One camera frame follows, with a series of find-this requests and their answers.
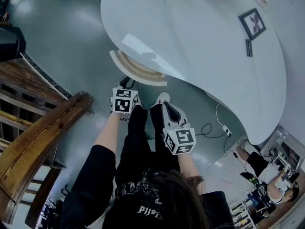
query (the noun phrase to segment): dark hair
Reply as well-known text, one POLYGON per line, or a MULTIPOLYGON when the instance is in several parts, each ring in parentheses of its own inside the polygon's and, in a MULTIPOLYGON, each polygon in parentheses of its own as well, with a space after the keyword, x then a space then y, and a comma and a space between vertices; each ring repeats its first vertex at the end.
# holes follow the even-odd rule
POLYGON ((177 171, 159 172, 151 179, 160 190, 168 213, 163 217, 168 228, 211 229, 197 187, 203 178, 186 177, 177 171))
POLYGON ((294 201, 294 200, 299 196, 299 191, 300 191, 299 187, 296 187, 296 186, 294 185, 294 187, 292 188, 292 190, 293 190, 293 194, 292 194, 292 198, 289 200, 289 202, 294 201))

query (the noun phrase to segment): glossy floor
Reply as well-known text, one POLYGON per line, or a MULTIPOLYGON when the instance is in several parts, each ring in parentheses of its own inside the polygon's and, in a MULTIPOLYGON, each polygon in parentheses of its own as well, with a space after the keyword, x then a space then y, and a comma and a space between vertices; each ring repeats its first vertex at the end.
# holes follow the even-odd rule
MULTIPOLYGON (((26 53, 69 93, 85 90, 95 97, 94 117, 83 116, 61 142, 59 160, 66 165, 57 180, 53 193, 66 184, 73 184, 92 144, 109 115, 109 98, 113 86, 123 73, 113 63, 109 51, 117 50, 105 32, 100 15, 100 0, 11 0, 10 19, 20 27, 27 41, 26 53)), ((217 123, 217 102, 204 91, 180 80, 167 77, 167 87, 136 84, 144 107, 149 108, 162 91, 170 93, 171 102, 183 109, 196 132, 211 123, 211 135, 222 134, 217 123)), ((236 116, 220 106, 219 118, 226 124, 232 137, 227 148, 236 142, 244 129, 236 116)), ((147 133, 153 135, 150 119, 147 133)), ((127 122, 119 132, 117 163, 127 134, 127 122)), ((197 137, 192 152, 203 173, 223 155, 225 136, 218 139, 197 137)))

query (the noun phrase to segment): framed flower picture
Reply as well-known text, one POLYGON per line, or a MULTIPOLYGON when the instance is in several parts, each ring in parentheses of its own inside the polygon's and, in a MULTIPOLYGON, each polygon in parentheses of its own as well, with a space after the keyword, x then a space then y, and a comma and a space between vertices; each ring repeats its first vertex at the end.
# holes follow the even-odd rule
POLYGON ((252 9, 238 18, 252 41, 266 30, 265 24, 257 9, 252 9))

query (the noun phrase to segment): curved tabletop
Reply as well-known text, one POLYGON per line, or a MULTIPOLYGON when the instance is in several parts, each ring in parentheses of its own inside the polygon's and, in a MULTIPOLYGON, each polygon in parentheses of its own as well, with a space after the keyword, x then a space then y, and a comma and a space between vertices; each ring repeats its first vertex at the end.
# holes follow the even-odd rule
POLYGON ((102 22, 116 46, 137 62, 187 81, 229 107, 252 144, 278 124, 286 97, 276 33, 255 0, 102 0, 102 22), (257 8, 266 30, 247 57, 238 16, 257 8))

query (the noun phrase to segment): black t-shirt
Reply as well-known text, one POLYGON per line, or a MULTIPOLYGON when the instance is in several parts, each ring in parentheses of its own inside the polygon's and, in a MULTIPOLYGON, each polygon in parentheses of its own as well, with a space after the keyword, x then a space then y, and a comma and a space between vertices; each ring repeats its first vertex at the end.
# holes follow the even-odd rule
MULTIPOLYGON (((113 192, 115 155, 109 149, 95 145, 81 169, 71 193, 66 197, 61 219, 61 229, 83 229, 92 224, 108 207, 113 192)), ((202 196, 203 207, 214 228, 234 228, 224 192, 202 196)), ((136 184, 130 182, 116 190, 115 201, 107 212, 102 229, 164 228, 166 206, 160 191, 146 179, 136 184)))

